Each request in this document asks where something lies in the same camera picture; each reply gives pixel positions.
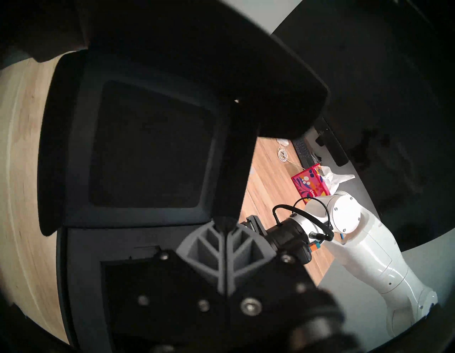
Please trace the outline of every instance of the black keyboard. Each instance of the black keyboard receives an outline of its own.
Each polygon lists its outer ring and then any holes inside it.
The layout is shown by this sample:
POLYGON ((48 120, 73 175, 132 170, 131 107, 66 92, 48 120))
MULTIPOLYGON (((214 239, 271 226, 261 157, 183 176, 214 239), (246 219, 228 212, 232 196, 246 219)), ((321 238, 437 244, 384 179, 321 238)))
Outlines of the black keyboard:
POLYGON ((305 137, 302 135, 302 137, 292 140, 292 144, 294 145, 295 152, 298 155, 302 167, 308 169, 309 167, 314 166, 314 160, 305 143, 305 137))

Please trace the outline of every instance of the black cable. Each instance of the black cable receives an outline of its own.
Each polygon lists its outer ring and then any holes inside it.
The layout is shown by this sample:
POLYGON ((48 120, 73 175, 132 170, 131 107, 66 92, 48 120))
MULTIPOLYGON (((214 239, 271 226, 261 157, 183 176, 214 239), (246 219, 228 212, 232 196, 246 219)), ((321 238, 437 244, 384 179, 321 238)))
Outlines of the black cable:
POLYGON ((325 203, 322 202, 321 200, 319 200, 319 199, 317 199, 317 198, 315 198, 315 197, 311 197, 311 196, 302 197, 302 198, 298 199, 298 200, 295 202, 295 204, 294 204, 293 207, 295 207, 295 205, 298 204, 299 201, 302 201, 302 200, 304 200, 304 199, 316 200, 316 201, 318 201, 318 202, 325 208, 325 213, 327 214, 327 224, 328 224, 329 228, 332 230, 332 229, 333 229, 333 226, 332 226, 332 223, 330 222, 330 213, 329 213, 329 210, 327 209, 327 206, 325 205, 325 203))
POLYGON ((289 205, 276 205, 272 209, 273 217, 275 218, 275 221, 277 222, 278 226, 281 225, 281 222, 278 219, 277 214, 276 214, 276 209, 278 209, 278 208, 284 208, 285 210, 292 211, 294 213, 297 213, 298 215, 301 215, 302 217, 305 217, 309 221, 313 222, 315 225, 317 225, 320 229, 323 230, 323 232, 327 236, 327 238, 325 240, 332 241, 332 239, 334 238, 334 233, 332 232, 332 230, 328 226, 326 226, 324 223, 322 223, 320 220, 318 220, 316 217, 310 215, 308 212, 302 211, 301 209, 298 209, 296 207, 289 206, 289 205))

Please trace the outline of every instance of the black panel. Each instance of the black panel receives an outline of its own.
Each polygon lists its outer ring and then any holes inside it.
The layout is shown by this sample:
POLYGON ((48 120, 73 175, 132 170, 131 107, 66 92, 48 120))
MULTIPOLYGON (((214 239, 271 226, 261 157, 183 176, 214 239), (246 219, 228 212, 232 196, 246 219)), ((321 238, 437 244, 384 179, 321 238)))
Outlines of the black panel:
POLYGON ((107 82, 93 144, 90 202, 106 207, 196 207, 215 121, 203 107, 107 82))
POLYGON ((150 258, 156 254, 157 247, 176 250, 198 227, 68 229, 68 294, 74 329, 83 352, 112 352, 109 315, 103 306, 101 263, 150 258))
POLYGON ((74 330, 73 317, 71 315, 70 297, 68 294, 68 273, 66 269, 68 250, 68 233, 66 228, 60 228, 57 231, 56 244, 56 273, 57 273, 57 290, 60 305, 61 319, 65 328, 68 343, 78 348, 77 335, 74 330))
POLYGON ((274 32, 330 87, 324 118, 402 251, 455 226, 453 32, 431 18, 410 1, 307 0, 274 32))
POLYGON ((68 138, 82 80, 86 51, 63 56, 54 71, 41 125, 38 153, 38 217, 41 233, 63 223, 68 138))

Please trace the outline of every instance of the gray 3d printed part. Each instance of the gray 3d printed part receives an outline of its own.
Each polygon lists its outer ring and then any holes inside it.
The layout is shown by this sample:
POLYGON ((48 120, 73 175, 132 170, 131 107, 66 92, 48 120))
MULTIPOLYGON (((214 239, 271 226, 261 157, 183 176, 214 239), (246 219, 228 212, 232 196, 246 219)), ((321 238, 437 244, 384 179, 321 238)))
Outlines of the gray 3d printed part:
POLYGON ((225 239, 213 224, 209 222, 189 234, 177 254, 220 294, 230 296, 276 253, 261 235, 243 225, 237 225, 225 239))

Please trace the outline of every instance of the white cable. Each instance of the white cable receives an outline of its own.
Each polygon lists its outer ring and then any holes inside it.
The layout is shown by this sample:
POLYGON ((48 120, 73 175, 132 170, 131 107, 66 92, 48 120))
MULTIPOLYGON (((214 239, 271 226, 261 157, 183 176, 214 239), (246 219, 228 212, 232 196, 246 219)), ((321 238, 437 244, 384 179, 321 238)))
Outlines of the white cable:
POLYGON ((279 147, 278 147, 278 158, 279 158, 280 161, 282 161, 283 163, 284 162, 289 162, 289 163, 292 163, 292 164, 296 165, 299 168, 305 169, 301 165, 298 165, 298 164, 288 160, 288 153, 286 152, 286 149, 284 148, 284 146, 279 141, 278 141, 278 144, 279 144, 279 147))

